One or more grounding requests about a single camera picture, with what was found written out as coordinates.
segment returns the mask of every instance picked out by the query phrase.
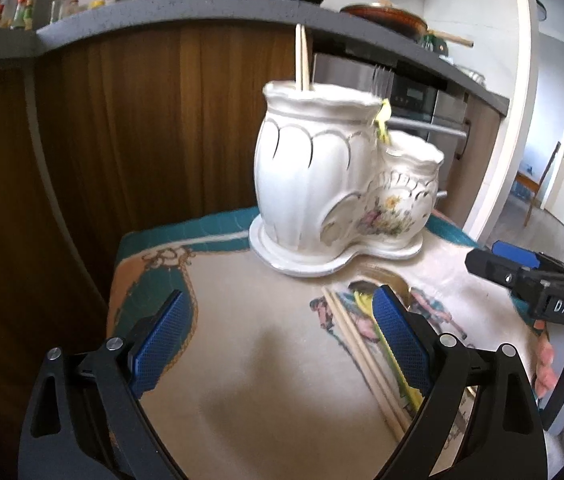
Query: ceramic jar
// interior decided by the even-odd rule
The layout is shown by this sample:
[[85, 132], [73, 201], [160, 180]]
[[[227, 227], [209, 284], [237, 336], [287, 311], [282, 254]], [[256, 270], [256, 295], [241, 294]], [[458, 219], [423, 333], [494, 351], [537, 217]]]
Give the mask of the ceramic jar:
[[382, 102], [366, 92], [270, 82], [264, 96], [252, 248], [295, 275], [325, 274], [357, 253], [397, 257], [432, 211], [444, 155], [404, 132], [391, 132], [390, 146], [378, 142]]

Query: oven handle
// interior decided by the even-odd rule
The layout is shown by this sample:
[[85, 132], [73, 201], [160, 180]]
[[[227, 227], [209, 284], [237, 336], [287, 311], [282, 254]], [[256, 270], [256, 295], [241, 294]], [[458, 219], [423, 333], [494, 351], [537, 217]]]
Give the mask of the oven handle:
[[446, 134], [453, 137], [460, 137], [466, 139], [466, 132], [449, 128], [448, 126], [440, 126], [439, 124], [425, 123], [424, 121], [415, 121], [412, 119], [405, 119], [403, 117], [391, 117], [386, 121], [388, 126], [397, 126], [398, 128], [409, 128], [412, 130], [424, 130], [425, 132], [434, 132], [436, 134]]

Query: patterned tablecloth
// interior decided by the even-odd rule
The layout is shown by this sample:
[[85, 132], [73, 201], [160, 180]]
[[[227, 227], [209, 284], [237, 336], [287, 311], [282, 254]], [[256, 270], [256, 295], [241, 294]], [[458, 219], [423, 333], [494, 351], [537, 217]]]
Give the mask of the patterned tablecloth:
[[[332, 290], [412, 415], [365, 309], [383, 269], [412, 287], [412, 308], [465, 345], [510, 342], [530, 372], [532, 330], [522, 304], [469, 275], [475, 243], [431, 217], [421, 254], [360, 257], [327, 278], [275, 272], [249, 250], [255, 208], [126, 235], [118, 252], [107, 332], [124, 336], [174, 288], [188, 294], [190, 329], [157, 387], [140, 400], [189, 478], [374, 478], [396, 446], [379, 405], [323, 299]], [[472, 400], [465, 397], [436, 469], [452, 463]]]

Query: oven display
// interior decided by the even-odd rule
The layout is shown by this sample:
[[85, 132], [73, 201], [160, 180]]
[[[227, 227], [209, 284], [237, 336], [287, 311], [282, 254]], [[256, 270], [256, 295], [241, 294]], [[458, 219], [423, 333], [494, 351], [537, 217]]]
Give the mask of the oven display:
[[407, 88], [406, 95], [408, 97], [412, 97], [413, 99], [417, 99], [418, 101], [424, 100], [424, 92], [416, 90], [414, 88]]

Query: metal screw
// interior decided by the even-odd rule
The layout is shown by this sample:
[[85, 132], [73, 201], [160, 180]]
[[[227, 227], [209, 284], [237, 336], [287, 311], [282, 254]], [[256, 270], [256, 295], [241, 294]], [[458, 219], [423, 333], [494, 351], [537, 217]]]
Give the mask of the metal screw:
[[112, 337], [107, 341], [107, 348], [109, 350], [117, 350], [122, 346], [122, 338], [120, 337]]
[[440, 336], [440, 343], [442, 343], [444, 346], [447, 346], [448, 348], [452, 348], [457, 345], [457, 339], [454, 335], [442, 334]]
[[502, 352], [509, 357], [515, 357], [515, 354], [517, 354], [515, 347], [509, 344], [502, 345]]
[[46, 357], [48, 357], [49, 361], [55, 361], [57, 358], [59, 358], [60, 355], [62, 355], [62, 351], [57, 348], [57, 346], [55, 348], [51, 348], [46, 353]]

